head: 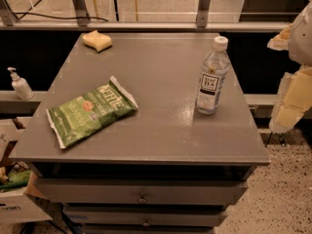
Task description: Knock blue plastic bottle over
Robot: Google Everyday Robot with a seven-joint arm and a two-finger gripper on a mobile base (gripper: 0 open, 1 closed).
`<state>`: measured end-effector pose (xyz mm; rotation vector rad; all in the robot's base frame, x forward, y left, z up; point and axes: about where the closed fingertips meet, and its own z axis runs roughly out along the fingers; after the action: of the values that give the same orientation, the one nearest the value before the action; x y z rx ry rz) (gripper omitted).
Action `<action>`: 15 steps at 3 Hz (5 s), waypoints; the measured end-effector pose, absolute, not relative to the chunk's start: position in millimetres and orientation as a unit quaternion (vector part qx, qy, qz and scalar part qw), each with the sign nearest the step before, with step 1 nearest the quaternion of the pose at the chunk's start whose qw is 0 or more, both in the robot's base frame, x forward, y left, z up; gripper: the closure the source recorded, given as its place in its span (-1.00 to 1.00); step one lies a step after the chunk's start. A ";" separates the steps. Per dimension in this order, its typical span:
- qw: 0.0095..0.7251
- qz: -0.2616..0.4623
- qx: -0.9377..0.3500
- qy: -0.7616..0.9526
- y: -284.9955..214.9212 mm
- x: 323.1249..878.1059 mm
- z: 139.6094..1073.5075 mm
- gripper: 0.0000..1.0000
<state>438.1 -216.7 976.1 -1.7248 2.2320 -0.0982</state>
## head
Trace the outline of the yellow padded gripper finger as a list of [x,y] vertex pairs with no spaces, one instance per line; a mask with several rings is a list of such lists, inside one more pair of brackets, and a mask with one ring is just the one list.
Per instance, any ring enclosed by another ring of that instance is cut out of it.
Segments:
[[279,34],[274,36],[267,43],[267,47],[275,51],[287,51],[289,49],[289,39],[293,25],[289,24]]
[[281,79],[269,129],[275,134],[291,130],[312,107],[312,66],[302,65],[295,74],[286,72]]

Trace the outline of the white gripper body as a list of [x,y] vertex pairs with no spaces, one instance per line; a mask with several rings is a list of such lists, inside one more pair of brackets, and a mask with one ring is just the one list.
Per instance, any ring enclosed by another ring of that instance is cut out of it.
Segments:
[[292,23],[289,56],[301,65],[312,65],[312,1]]

